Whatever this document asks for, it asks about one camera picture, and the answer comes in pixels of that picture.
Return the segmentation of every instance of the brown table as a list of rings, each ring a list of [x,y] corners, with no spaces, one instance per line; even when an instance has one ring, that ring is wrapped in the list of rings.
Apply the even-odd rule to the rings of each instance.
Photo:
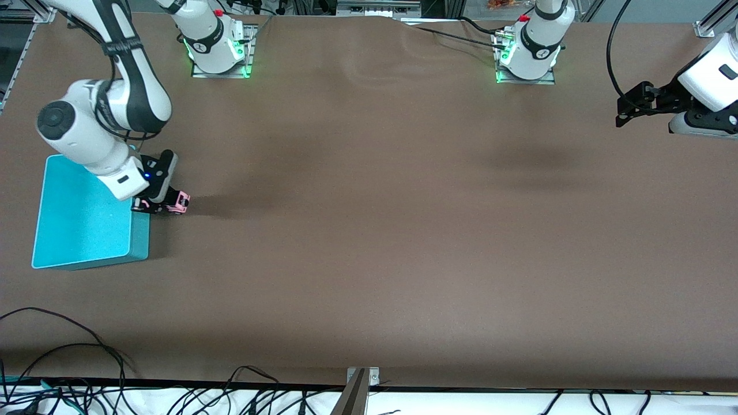
[[[396,385],[738,387],[738,145],[670,135],[669,116],[616,129],[608,26],[573,25],[557,85],[531,87],[387,18],[275,18],[251,79],[190,79],[170,18],[134,23],[174,105],[144,149],[179,153],[191,211],[152,218],[147,261],[31,269],[52,154],[35,115],[109,71],[62,19],[40,28],[0,117],[2,311],[77,318],[147,378],[254,364],[341,383],[366,365]],[[624,24],[615,70],[665,83],[703,45]],[[15,373],[88,340],[34,314],[1,330]],[[34,373],[116,377],[93,351]]]

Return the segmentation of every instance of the table surface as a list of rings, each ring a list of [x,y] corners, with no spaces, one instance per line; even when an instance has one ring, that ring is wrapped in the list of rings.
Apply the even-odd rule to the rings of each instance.
[[[738,146],[668,134],[669,116],[616,129],[608,26],[574,24],[557,84],[521,86],[494,82],[484,47],[379,17],[274,18],[251,79],[191,79],[168,16],[134,23],[174,106],[144,150],[179,154],[191,209],[152,218],[147,261],[31,269],[53,153],[35,115],[109,76],[81,31],[41,27],[0,117],[2,311],[76,318],[147,378],[738,387]],[[615,70],[663,84],[704,44],[624,24]],[[1,329],[16,373],[88,340],[34,314]],[[117,376],[94,351],[34,373]]]

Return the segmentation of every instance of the blue plastic bin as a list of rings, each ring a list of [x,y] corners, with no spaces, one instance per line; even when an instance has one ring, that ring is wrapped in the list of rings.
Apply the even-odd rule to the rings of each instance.
[[[58,270],[148,257],[147,213],[115,199],[84,167],[57,154],[46,159],[31,266]]]

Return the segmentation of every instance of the black joint cap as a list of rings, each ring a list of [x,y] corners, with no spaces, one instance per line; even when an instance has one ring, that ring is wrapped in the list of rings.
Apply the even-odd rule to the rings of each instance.
[[[38,113],[36,127],[47,140],[59,140],[75,123],[75,108],[66,101],[54,101]]]

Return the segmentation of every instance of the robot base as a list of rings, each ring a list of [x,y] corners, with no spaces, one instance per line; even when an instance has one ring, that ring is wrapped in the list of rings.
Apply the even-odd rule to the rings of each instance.
[[[241,79],[251,77],[251,68],[254,64],[254,53],[256,52],[256,32],[259,29],[258,24],[244,24],[244,43],[235,48],[243,48],[244,59],[234,65],[233,68],[219,74],[211,74],[203,71],[197,65],[192,64],[192,78],[226,78]]]
[[[511,29],[511,27],[506,27],[505,32],[497,33],[500,35],[491,35],[490,38],[492,39],[492,44],[499,44],[503,45],[504,47],[509,47],[511,39],[509,37],[509,31],[507,30],[508,28]],[[534,80],[522,79],[513,75],[512,72],[510,72],[510,69],[507,69],[500,63],[503,54],[506,52],[507,49],[494,50],[494,70],[495,75],[497,76],[497,83],[523,83],[526,85],[554,85],[556,83],[553,69],[549,69],[548,72],[546,72],[546,75],[543,75],[541,78]]]

